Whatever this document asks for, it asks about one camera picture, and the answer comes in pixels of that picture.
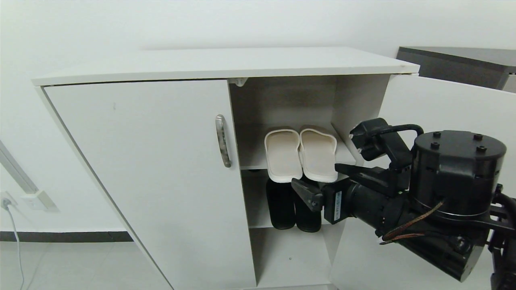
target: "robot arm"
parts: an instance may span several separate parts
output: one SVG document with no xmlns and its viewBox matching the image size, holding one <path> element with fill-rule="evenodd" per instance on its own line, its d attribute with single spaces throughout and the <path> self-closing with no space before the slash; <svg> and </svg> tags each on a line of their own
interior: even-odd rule
<svg viewBox="0 0 516 290">
<path fill-rule="evenodd" d="M 398 134 L 405 130 L 418 135 L 411 150 Z M 324 208 L 331 224 L 359 218 L 375 229 L 381 245 L 399 243 L 461 282 L 487 244 L 492 289 L 516 289 L 516 201 L 497 184 L 503 143 L 463 131 L 424 134 L 417 125 L 389 126 L 381 118 L 350 134 L 365 160 L 386 154 L 389 168 L 335 164 L 348 177 L 321 189 L 293 179 L 312 211 Z"/>
</svg>

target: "electrical plug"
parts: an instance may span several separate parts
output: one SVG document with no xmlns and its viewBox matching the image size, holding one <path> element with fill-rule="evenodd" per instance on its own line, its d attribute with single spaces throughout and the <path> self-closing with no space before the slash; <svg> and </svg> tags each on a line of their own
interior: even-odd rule
<svg viewBox="0 0 516 290">
<path fill-rule="evenodd" d="M 11 200 L 10 200 L 10 199 L 8 199 L 8 198 L 2 198 L 2 204 L 0 204 L 0 206 L 1 206 L 3 209 L 5 209 L 6 211 L 8 211 L 8 210 L 9 210 L 9 208 L 8 208 L 8 205 L 9 205 L 9 204 L 12 204 L 12 202 L 11 202 Z"/>
</svg>

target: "open cabinet door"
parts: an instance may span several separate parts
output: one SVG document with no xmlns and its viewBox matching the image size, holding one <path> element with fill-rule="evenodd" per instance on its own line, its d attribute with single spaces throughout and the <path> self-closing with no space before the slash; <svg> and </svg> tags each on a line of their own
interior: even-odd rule
<svg viewBox="0 0 516 290">
<path fill-rule="evenodd" d="M 379 117 L 390 125 L 413 123 L 426 132 L 463 130 L 499 139 L 507 146 L 499 182 L 504 193 L 516 197 L 516 94 L 424 78 L 393 75 Z M 415 133 L 403 132 L 409 148 Z M 389 165 L 387 157 L 365 166 Z M 350 218 L 332 265 L 331 282 L 341 290 L 377 289 L 490 289 L 491 256 L 484 249 L 464 283 L 438 270 L 398 244 L 380 246 L 374 229 Z"/>
<path fill-rule="evenodd" d="M 135 242 L 175 290 L 256 287 L 226 80 L 44 90 Z"/>
</svg>

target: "gray table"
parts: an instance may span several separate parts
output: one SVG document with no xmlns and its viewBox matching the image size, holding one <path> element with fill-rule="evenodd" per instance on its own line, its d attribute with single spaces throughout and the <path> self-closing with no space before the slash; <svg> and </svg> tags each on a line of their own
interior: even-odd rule
<svg viewBox="0 0 516 290">
<path fill-rule="evenodd" d="M 420 65 L 420 76 L 516 93 L 516 50 L 402 46 L 396 58 Z"/>
</svg>

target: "wall trim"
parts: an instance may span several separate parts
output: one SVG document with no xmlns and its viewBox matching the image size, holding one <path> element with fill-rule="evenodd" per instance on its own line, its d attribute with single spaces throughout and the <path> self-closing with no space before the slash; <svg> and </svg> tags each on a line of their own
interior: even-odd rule
<svg viewBox="0 0 516 290">
<path fill-rule="evenodd" d="M 112 243 L 133 241 L 128 232 L 18 232 L 20 241 L 32 243 Z M 16 241 L 14 232 L 0 232 L 0 241 Z"/>
</svg>

